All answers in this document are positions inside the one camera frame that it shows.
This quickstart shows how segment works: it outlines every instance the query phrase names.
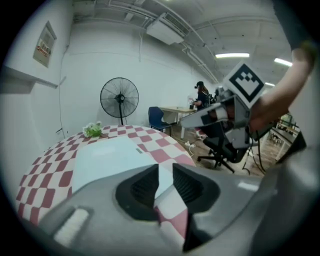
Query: checkered table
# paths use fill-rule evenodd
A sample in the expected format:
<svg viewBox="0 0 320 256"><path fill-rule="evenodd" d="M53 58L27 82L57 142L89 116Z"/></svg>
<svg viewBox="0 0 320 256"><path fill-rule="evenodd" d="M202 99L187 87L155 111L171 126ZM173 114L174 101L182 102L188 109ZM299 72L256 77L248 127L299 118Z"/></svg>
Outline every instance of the checkered table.
<svg viewBox="0 0 320 256"><path fill-rule="evenodd" d="M16 197L18 215L37 225L58 203L71 196L71 179L77 150L97 141L120 136L131 138L159 165L172 171L173 163L194 166L186 150L172 137L149 127L137 125L105 126L106 137L85 138L82 132L66 138L39 156L23 175ZM184 243L187 207L172 186L155 201L162 231L179 246Z"/></svg>

